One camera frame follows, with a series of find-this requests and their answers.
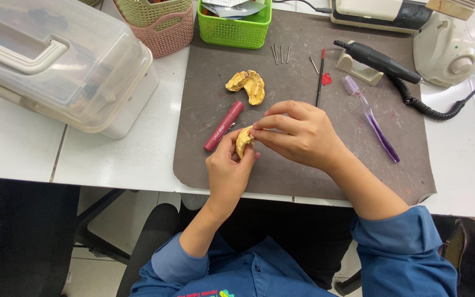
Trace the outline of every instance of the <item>blue shirt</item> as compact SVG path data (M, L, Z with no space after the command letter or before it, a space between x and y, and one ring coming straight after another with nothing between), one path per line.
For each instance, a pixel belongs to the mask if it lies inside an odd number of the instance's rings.
M457 272L439 256L442 244L424 206L393 218L351 222L362 265L364 296L456 296ZM204 257L168 240L140 269L132 297L334 296L316 286L296 261L267 237L237 254L216 233Z

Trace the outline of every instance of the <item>black chair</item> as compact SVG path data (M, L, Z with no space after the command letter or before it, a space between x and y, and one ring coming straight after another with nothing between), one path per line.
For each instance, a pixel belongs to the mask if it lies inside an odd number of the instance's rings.
M432 216L432 219L443 241L440 255L458 271L458 296L475 297L475 221L447 216ZM345 296L361 284L359 271L348 280L335 283L335 290Z
M128 297L129 290L139 280L139 270L148 263L153 253L179 231L179 212L175 206L164 203L155 206L142 227L133 254L124 271L117 297Z
M79 186L0 179L0 296L60 296L75 242L127 264L129 254L87 229L124 191L77 216Z

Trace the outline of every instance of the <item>lipstick tube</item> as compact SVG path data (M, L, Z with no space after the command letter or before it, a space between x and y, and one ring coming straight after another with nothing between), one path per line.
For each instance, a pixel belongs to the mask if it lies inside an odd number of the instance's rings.
M210 138L206 141L203 148L208 152L212 152L215 146L219 143L223 135L227 132L230 125L234 123L235 119L238 117L239 113L243 109L243 103L236 100L230 110L227 112L221 123L215 128L214 133L210 136Z

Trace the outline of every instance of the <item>pink basket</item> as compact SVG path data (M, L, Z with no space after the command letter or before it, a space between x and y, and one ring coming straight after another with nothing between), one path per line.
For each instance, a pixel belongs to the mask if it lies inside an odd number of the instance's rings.
M155 31L155 27L171 18L181 18L181 20L170 27ZM147 28L133 27L126 20L124 22L128 24L135 36L151 50L154 57L162 57L180 50L187 46L194 37L193 3L187 11L163 15Z

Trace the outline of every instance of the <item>toothbrush bristles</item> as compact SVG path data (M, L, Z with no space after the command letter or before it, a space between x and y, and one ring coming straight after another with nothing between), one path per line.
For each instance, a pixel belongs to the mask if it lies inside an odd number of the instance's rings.
M355 83L353 78L351 78L351 76L349 75L346 75L346 77L341 78L340 83L346 89L347 93L350 95L360 92L357 84Z

